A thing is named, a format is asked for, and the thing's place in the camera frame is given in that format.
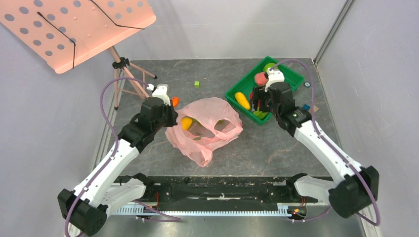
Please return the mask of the yellow fake corn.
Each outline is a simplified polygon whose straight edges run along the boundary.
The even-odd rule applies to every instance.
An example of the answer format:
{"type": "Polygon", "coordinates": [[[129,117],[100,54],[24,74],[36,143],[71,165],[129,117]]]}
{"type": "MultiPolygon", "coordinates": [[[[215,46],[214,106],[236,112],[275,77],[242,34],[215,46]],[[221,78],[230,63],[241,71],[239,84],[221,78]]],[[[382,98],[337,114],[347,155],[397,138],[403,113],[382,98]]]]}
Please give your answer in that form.
{"type": "Polygon", "coordinates": [[[251,105],[249,101],[247,100],[246,96],[244,95],[244,93],[236,92],[234,96],[240,106],[242,106],[244,109],[248,111],[251,109],[251,105]]]}

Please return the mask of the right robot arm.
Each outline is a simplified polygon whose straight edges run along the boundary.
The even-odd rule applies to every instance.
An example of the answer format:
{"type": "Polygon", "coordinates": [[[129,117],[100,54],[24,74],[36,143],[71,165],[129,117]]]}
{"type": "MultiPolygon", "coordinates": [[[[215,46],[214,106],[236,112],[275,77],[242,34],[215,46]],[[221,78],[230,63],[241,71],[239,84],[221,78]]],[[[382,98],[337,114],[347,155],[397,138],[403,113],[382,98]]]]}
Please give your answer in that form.
{"type": "Polygon", "coordinates": [[[314,198],[329,205],[343,218],[357,214],[369,205],[377,209],[378,171],[352,159],[321,130],[306,109],[296,106],[288,83],[254,87],[251,101],[255,109],[270,112],[278,125],[303,144],[332,178],[327,181],[304,173],[295,175],[285,188],[289,200],[314,198]]]}

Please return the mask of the yellow fake lemon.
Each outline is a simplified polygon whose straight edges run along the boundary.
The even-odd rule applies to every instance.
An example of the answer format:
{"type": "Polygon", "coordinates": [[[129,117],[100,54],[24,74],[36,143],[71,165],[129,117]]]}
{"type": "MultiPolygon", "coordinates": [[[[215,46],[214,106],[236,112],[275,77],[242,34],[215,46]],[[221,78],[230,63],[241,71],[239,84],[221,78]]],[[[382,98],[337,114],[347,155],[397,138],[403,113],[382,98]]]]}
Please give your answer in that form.
{"type": "Polygon", "coordinates": [[[181,128],[183,130],[188,130],[193,123],[193,119],[189,117],[183,117],[181,119],[181,128]]]}

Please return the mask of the pink plastic bag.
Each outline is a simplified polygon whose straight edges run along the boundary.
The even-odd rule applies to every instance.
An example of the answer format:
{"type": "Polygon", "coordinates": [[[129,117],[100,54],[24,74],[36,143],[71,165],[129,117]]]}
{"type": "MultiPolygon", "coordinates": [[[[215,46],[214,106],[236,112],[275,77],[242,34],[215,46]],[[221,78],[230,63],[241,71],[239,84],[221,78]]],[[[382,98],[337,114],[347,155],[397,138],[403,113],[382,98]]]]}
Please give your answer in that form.
{"type": "Polygon", "coordinates": [[[211,162],[213,151],[237,139],[243,131],[239,114],[218,97],[194,101],[177,112],[178,125],[166,130],[167,140],[200,167],[211,162]],[[181,128],[183,117],[193,119],[188,130],[181,128]]]}

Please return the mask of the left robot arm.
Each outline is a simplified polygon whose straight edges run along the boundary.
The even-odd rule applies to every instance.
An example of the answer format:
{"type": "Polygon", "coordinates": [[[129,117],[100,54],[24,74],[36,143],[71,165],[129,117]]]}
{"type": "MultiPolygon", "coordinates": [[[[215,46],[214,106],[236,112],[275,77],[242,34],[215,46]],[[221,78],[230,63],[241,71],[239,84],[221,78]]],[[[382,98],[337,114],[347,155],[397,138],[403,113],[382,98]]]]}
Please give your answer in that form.
{"type": "Polygon", "coordinates": [[[110,189],[124,168],[150,144],[163,127],[177,124],[177,113],[168,96],[147,98],[140,113],[123,127],[113,147],[100,164],[71,191],[63,189],[58,194],[65,225],[72,224],[81,236],[95,235],[108,217],[126,204],[141,198],[150,201],[155,187],[139,178],[110,189]]]}

